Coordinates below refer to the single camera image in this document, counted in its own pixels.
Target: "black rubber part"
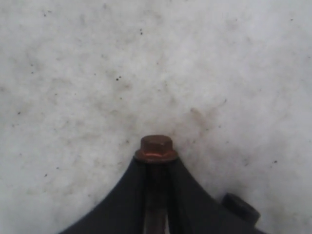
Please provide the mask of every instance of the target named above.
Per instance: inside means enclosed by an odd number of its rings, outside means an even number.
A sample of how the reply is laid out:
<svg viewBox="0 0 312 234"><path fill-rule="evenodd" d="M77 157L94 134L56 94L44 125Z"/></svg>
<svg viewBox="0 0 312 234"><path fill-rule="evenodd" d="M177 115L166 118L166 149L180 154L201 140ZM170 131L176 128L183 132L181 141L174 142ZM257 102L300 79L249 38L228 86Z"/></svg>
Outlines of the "black rubber part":
<svg viewBox="0 0 312 234"><path fill-rule="evenodd" d="M260 213L254 207L234 194L226 194L222 200L222 205L231 213L253 226L260 218Z"/></svg>
<svg viewBox="0 0 312 234"><path fill-rule="evenodd" d="M142 234L145 178L145 165L133 159L107 197L60 234Z"/></svg>
<svg viewBox="0 0 312 234"><path fill-rule="evenodd" d="M264 234L218 204L195 181L180 159L168 163L171 234Z"/></svg>

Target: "hex bolt head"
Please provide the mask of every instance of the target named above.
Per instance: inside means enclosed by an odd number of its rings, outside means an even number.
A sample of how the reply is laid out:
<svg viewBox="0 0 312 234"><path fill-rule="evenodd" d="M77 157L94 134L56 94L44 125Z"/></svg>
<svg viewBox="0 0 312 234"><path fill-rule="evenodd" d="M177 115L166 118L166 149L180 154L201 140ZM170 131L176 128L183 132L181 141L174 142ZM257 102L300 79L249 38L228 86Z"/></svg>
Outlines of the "hex bolt head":
<svg viewBox="0 0 312 234"><path fill-rule="evenodd" d="M165 163L175 160L177 157L171 138L163 135L143 137L141 148L135 154L137 160L145 163Z"/></svg>

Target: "white surface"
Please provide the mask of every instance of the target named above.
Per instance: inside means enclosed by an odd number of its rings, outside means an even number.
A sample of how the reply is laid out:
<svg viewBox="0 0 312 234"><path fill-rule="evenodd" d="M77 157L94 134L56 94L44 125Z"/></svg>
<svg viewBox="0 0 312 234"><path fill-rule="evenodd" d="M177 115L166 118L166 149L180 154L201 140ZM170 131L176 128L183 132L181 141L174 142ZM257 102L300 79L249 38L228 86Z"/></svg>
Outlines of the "white surface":
<svg viewBox="0 0 312 234"><path fill-rule="evenodd" d="M69 226L149 134L171 136L212 196L253 204L259 228L311 233L311 11L308 0L1 0L0 233Z"/></svg>

